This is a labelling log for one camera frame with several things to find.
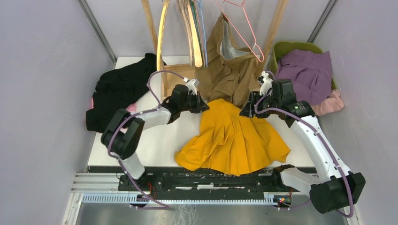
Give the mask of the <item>yellow garment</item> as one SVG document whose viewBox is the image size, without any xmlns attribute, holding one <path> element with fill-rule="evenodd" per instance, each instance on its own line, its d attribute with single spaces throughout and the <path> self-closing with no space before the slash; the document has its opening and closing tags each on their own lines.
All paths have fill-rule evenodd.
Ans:
<svg viewBox="0 0 398 225">
<path fill-rule="evenodd" d="M 240 176 L 286 162 L 291 150 L 267 120 L 240 116 L 240 108 L 223 99 L 208 105 L 199 134 L 174 155 L 179 166 Z"/>
</svg>

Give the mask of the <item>pink wire hanger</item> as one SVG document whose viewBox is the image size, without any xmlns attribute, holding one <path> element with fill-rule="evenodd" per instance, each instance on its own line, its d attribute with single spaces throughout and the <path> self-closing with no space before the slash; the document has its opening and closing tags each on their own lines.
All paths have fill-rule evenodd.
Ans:
<svg viewBox="0 0 398 225">
<path fill-rule="evenodd" d="M 249 10 L 246 9 L 247 2 L 247 0 L 216 0 L 215 4 L 242 43 L 249 48 L 259 62 L 263 62 L 266 56 L 259 45 Z"/>
</svg>

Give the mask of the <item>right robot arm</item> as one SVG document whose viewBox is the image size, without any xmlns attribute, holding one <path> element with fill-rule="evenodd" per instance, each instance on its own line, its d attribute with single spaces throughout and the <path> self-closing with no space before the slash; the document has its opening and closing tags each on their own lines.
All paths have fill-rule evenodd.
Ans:
<svg viewBox="0 0 398 225">
<path fill-rule="evenodd" d="M 308 196 L 319 213 L 336 211 L 351 218 L 366 183 L 362 173 L 353 173 L 338 156 L 309 103 L 297 100 L 290 79 L 262 76 L 258 82 L 259 91 L 251 91 L 239 115 L 259 119 L 278 115 L 299 138 L 317 171 L 314 176 L 290 164 L 279 166 L 272 172 L 272 188 L 276 191 L 293 188 Z"/>
</svg>

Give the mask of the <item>tan pleated skirt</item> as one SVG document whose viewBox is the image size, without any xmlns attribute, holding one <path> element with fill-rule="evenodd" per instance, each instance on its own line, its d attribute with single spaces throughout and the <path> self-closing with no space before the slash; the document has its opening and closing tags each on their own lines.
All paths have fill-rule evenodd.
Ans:
<svg viewBox="0 0 398 225">
<path fill-rule="evenodd" d="M 260 88 L 255 74 L 256 57 L 248 48 L 237 47 L 224 15 L 218 17 L 206 47 L 207 67 L 196 72 L 202 98 L 207 102 L 224 99 L 244 108 L 250 92 Z"/>
</svg>

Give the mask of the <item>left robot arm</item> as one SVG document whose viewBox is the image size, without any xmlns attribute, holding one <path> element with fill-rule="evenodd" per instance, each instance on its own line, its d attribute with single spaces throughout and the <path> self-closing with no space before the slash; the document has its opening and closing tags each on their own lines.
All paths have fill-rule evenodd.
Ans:
<svg viewBox="0 0 398 225">
<path fill-rule="evenodd" d="M 199 114 L 210 107 L 199 91 L 178 84 L 156 108 L 130 113 L 119 109 L 102 133 L 101 143 L 110 157 L 115 158 L 130 178 L 135 190 L 143 190 L 148 184 L 145 167 L 136 153 L 142 132 L 146 129 L 167 125 L 176 121 L 182 112 Z"/>
</svg>

